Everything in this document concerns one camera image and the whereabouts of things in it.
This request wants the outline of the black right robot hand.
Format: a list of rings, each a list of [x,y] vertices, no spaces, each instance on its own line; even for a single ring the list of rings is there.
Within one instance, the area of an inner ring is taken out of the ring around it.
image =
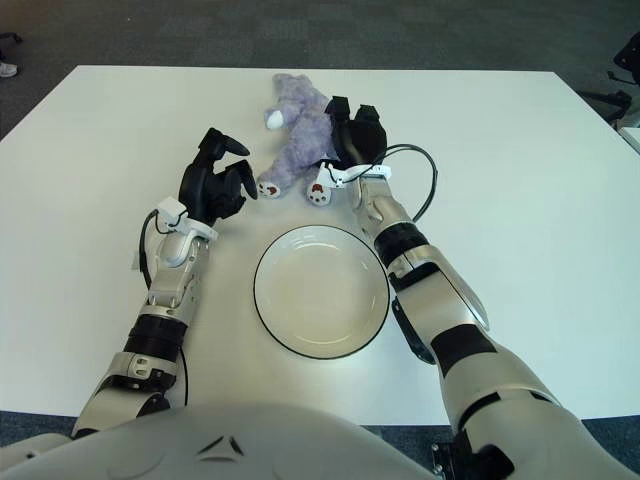
[[[343,169],[370,165],[383,154],[388,146],[386,130],[373,105],[362,104],[355,117],[350,117],[346,97],[333,96],[325,113],[331,123],[333,149]]]

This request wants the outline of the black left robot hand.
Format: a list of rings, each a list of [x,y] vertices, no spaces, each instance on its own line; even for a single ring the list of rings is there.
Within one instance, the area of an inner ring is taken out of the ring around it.
[[[246,201],[241,194],[256,200],[257,186],[247,160],[237,161],[216,173],[214,163],[226,153],[248,157],[249,150],[237,140],[210,128],[198,146],[194,160],[186,167],[179,188],[178,200],[190,219],[213,226],[218,219],[237,214]]]

